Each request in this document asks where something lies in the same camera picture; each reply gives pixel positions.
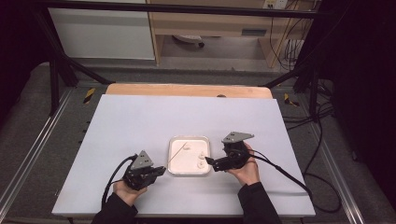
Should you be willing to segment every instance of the person's arm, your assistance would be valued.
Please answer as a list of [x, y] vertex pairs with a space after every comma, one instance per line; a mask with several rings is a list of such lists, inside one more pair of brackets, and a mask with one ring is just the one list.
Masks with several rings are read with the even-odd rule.
[[228, 170], [243, 186], [238, 192], [239, 202], [244, 210], [245, 224], [281, 223], [264, 186], [260, 181], [259, 168], [250, 157], [241, 169]]
[[146, 191], [147, 188], [139, 191], [130, 189], [123, 181], [114, 183], [113, 193], [108, 197], [102, 210], [93, 218], [92, 224], [132, 223], [137, 214], [134, 201]]

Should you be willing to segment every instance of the wooden edge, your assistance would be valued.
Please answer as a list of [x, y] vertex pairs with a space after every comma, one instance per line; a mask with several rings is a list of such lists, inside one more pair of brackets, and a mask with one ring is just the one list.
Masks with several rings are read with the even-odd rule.
[[212, 96], [231, 98], [272, 99], [272, 93], [264, 87], [208, 86], [180, 84], [120, 84], [108, 86], [106, 94], [116, 95], [168, 95], [168, 96]]

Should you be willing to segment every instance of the black curtain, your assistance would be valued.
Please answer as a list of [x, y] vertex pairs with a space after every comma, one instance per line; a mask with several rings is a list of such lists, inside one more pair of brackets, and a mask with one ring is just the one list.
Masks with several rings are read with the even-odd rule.
[[[396, 209], [396, 1], [377, 3], [355, 1], [337, 25], [341, 35], [326, 52], [319, 77], [332, 80], [347, 139]], [[331, 26], [313, 27], [302, 58]]]

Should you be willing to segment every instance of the table leg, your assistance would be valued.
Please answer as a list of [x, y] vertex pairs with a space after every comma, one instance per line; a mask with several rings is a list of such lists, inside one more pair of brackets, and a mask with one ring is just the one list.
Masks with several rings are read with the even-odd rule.
[[74, 224], [73, 218], [72, 217], [68, 217], [67, 220], [69, 220], [70, 224]]

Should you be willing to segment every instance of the white cabinet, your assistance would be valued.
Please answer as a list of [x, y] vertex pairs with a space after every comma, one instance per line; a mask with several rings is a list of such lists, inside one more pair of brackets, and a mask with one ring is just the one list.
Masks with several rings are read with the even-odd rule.
[[154, 60], [147, 12], [50, 8], [49, 13], [70, 57]]

